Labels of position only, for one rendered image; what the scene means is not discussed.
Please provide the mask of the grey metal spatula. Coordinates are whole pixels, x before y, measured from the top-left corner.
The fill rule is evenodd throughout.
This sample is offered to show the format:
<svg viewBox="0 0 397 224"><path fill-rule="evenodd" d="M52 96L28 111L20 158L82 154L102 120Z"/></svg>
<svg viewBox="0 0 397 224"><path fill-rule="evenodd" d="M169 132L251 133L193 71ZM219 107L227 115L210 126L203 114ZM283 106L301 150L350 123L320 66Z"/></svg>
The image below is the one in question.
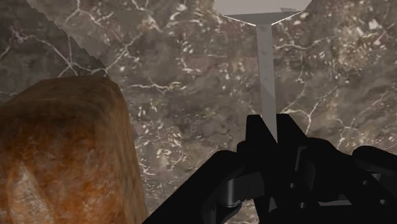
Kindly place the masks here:
<svg viewBox="0 0 397 224"><path fill-rule="evenodd" d="M275 74L272 26L304 11L312 0L214 0L226 18L256 28L258 71L261 84L261 116L277 139Z"/></svg>

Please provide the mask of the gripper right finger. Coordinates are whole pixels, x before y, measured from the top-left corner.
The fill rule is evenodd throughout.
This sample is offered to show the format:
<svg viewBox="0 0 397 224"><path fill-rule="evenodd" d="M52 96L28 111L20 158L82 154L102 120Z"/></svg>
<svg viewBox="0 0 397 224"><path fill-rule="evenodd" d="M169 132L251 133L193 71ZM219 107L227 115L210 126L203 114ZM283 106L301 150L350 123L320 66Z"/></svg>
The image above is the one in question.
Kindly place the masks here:
<svg viewBox="0 0 397 224"><path fill-rule="evenodd" d="M277 115L278 174L269 214L277 224L397 224L397 155L359 146L351 155L307 137Z"/></svg>

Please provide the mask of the brown crusty bread loaf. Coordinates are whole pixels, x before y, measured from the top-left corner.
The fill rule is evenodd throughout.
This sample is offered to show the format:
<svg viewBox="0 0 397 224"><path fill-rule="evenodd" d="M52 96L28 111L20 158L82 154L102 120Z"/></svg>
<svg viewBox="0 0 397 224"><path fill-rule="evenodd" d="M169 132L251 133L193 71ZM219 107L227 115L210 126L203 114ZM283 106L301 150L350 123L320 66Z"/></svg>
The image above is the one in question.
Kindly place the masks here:
<svg viewBox="0 0 397 224"><path fill-rule="evenodd" d="M99 76L42 80L0 105L0 224L143 224L127 104Z"/></svg>

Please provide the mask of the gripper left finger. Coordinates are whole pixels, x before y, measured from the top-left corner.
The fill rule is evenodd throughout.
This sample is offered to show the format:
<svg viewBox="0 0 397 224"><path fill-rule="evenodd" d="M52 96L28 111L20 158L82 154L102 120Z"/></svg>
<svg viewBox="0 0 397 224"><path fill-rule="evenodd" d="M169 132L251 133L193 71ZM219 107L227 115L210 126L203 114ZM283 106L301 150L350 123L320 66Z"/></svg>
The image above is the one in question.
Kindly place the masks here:
<svg viewBox="0 0 397 224"><path fill-rule="evenodd" d="M245 200L254 201L264 220L270 208L265 157L275 145L262 117L247 116L246 137L237 150L217 151L143 224L225 224Z"/></svg>

